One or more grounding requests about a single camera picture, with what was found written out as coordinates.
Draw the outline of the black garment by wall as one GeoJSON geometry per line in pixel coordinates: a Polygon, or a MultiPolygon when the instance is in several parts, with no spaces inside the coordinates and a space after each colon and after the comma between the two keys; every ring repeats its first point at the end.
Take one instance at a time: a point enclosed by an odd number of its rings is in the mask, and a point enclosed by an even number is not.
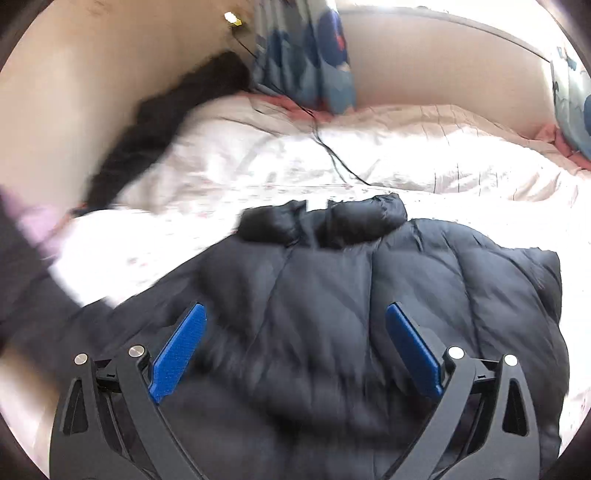
{"type": "Polygon", "coordinates": [[[209,101],[249,88],[249,67],[226,50],[189,71],[169,90],[140,102],[135,119],[120,135],[88,182],[74,217],[105,210],[118,194],[166,151],[184,117],[209,101]]]}

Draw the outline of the blue cartoon curtain right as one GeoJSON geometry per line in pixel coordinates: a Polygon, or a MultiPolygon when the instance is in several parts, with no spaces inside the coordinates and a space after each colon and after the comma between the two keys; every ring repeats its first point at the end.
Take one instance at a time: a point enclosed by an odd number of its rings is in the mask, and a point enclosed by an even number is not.
{"type": "Polygon", "coordinates": [[[576,153],[590,159],[590,76],[583,63],[557,48],[551,62],[557,124],[576,153]]]}

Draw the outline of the white cherry print bedsheet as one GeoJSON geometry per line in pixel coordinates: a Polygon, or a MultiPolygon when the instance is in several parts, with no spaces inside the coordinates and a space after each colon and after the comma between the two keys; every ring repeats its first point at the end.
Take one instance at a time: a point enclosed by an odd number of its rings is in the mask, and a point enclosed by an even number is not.
{"type": "MultiPolygon", "coordinates": [[[[103,299],[110,306],[150,287],[189,258],[235,229],[242,209],[307,198],[325,206],[325,191],[271,190],[260,197],[204,196],[188,212],[162,215],[128,208],[91,213],[68,223],[58,236],[49,271],[84,306],[103,299]]],[[[563,311],[560,328],[571,364],[569,393],[560,420],[568,445],[590,410],[590,191],[558,190],[546,200],[512,201],[491,194],[404,191],[410,217],[453,221],[472,227],[505,247],[539,247],[560,257],[563,311]]],[[[24,452],[48,470],[49,439],[57,393],[13,351],[1,355],[1,413],[24,452]]]]}

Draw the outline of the wall power socket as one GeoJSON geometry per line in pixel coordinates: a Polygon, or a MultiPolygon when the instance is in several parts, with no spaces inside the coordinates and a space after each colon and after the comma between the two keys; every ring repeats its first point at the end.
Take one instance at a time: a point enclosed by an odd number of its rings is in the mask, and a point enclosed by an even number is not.
{"type": "Polygon", "coordinates": [[[242,27],[243,25],[243,21],[241,18],[239,18],[235,13],[231,12],[231,11],[227,11],[223,14],[223,17],[225,19],[226,22],[228,22],[229,25],[231,25],[232,28],[239,28],[242,27]]]}

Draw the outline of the white striped quilt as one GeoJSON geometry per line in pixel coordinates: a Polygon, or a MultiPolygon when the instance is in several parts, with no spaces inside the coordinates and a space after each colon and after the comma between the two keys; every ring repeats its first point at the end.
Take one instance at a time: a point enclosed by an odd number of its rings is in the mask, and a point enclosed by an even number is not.
{"type": "Polygon", "coordinates": [[[315,121],[274,99],[235,95],[193,109],[116,202],[159,212],[213,191],[356,188],[540,201],[590,191],[590,175],[553,145],[454,105],[386,105],[315,121]]]}

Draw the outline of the black puffer jacket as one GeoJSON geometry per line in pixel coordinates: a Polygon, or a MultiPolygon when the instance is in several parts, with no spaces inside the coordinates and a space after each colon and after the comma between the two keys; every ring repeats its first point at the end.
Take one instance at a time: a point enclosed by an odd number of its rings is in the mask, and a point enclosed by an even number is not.
{"type": "Polygon", "coordinates": [[[77,305],[1,220],[1,347],[55,388],[54,479],[538,479],[557,460],[569,360],[558,256],[391,194],[243,212],[235,233],[117,307],[77,305]],[[445,346],[421,395],[394,302],[445,346]],[[156,404],[151,362],[204,305],[156,404]]]}

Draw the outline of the purple and lilac garment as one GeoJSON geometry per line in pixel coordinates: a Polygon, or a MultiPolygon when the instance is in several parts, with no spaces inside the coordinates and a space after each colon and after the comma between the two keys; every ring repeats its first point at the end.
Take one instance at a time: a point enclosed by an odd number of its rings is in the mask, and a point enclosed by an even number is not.
{"type": "Polygon", "coordinates": [[[4,186],[1,187],[1,200],[4,211],[28,243],[44,260],[55,260],[61,249],[61,237],[58,232],[61,217],[57,211],[48,205],[27,204],[4,186]]]}

